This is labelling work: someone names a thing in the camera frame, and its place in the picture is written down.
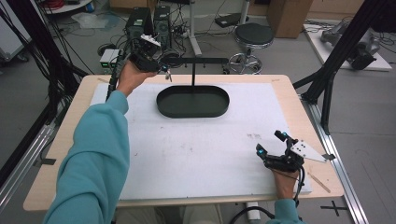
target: person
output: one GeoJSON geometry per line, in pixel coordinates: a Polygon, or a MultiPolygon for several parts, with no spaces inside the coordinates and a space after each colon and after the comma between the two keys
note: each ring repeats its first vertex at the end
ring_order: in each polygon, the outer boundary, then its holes
{"type": "MultiPolygon", "coordinates": [[[[56,195],[43,223],[111,223],[129,169],[128,126],[124,117],[129,109],[127,97],[146,78],[154,76],[155,73],[140,72],[127,61],[120,73],[119,85],[108,100],[90,106],[84,113],[73,135],[74,144],[60,166],[56,195]]],[[[275,205],[276,219],[268,222],[271,224],[302,223],[292,199],[295,178],[285,175],[295,177],[295,174],[274,171],[279,200],[275,205]]],[[[187,206],[186,223],[200,218],[194,211],[222,222],[219,207],[210,208],[187,206]]]]}

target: black oval tray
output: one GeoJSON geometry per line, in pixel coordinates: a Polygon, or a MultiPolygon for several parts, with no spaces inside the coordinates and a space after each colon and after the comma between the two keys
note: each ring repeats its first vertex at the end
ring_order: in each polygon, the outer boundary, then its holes
{"type": "Polygon", "coordinates": [[[157,95],[158,110],[168,118],[214,118],[230,103],[228,93],[216,86],[171,86],[157,95]]]}

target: wooden table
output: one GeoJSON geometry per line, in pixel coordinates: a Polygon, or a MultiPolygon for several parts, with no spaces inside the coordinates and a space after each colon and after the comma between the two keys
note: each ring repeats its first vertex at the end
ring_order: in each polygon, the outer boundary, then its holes
{"type": "MultiPolygon", "coordinates": [[[[59,166],[73,145],[73,133],[83,113],[87,110],[93,97],[94,90],[99,83],[108,83],[110,76],[84,77],[78,92],[70,105],[64,121],[52,143],[47,158],[56,159],[54,165],[43,165],[35,179],[32,188],[23,204],[25,210],[47,210],[54,198],[56,190],[56,176],[59,166]]],[[[174,83],[191,83],[191,76],[178,75],[173,77],[174,83]]],[[[146,83],[168,83],[164,76],[158,75],[146,80],[146,83]]],[[[285,120],[289,124],[292,137],[304,139],[318,153],[324,154],[324,148],[305,113],[302,103],[287,76],[283,75],[198,75],[196,83],[271,83],[279,104],[283,110],[285,120]]],[[[300,195],[300,198],[340,197],[344,194],[343,187],[329,162],[305,160],[306,175],[311,179],[313,192],[300,195]]],[[[234,203],[256,202],[275,199],[273,196],[241,196],[241,197],[210,197],[195,199],[149,200],[139,202],[120,202],[119,206],[141,205],[171,205],[193,203],[234,203]]]]}

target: stool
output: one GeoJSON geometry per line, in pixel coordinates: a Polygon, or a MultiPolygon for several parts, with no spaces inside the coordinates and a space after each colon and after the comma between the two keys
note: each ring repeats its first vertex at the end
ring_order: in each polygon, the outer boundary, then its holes
{"type": "Polygon", "coordinates": [[[229,66],[239,74],[259,74],[262,70],[262,61],[251,52],[254,49],[265,49],[274,41],[274,35],[269,26],[259,25],[257,23],[246,23],[239,25],[235,29],[235,40],[242,47],[247,48],[246,53],[237,53],[230,58],[229,66]]]}

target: cardboard box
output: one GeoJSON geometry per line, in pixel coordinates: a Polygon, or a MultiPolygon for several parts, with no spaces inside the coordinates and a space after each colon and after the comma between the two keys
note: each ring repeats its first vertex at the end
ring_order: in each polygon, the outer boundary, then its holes
{"type": "Polygon", "coordinates": [[[275,37],[297,38],[313,0],[275,0],[267,11],[267,20],[275,37]]]}
{"type": "Polygon", "coordinates": [[[153,12],[158,0],[110,0],[110,7],[117,11],[129,12],[134,7],[149,7],[153,12]]]}
{"type": "Polygon", "coordinates": [[[268,5],[255,4],[254,1],[250,1],[247,14],[253,16],[264,16],[267,15],[268,5]]]}
{"type": "Polygon", "coordinates": [[[308,17],[313,19],[341,20],[353,17],[364,0],[314,0],[308,17]]]}

